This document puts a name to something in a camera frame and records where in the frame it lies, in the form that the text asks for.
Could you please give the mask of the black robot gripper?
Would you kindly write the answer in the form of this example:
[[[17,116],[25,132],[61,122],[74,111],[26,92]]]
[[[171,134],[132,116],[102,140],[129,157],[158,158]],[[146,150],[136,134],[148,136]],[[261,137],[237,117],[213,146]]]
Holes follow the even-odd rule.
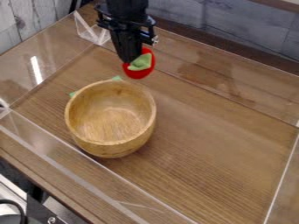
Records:
[[[96,6],[97,25],[108,29],[116,54],[124,63],[130,60],[129,43],[133,45],[132,60],[142,50],[142,44],[149,46],[158,42],[154,34],[156,22],[146,14],[145,6]]]

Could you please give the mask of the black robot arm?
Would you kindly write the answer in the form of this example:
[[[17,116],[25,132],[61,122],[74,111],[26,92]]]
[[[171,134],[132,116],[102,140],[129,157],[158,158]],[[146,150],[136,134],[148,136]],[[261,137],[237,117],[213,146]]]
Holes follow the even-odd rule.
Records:
[[[116,54],[130,63],[142,51],[142,44],[157,42],[156,22],[146,14],[148,0],[104,0],[94,6],[97,26],[109,31]]]

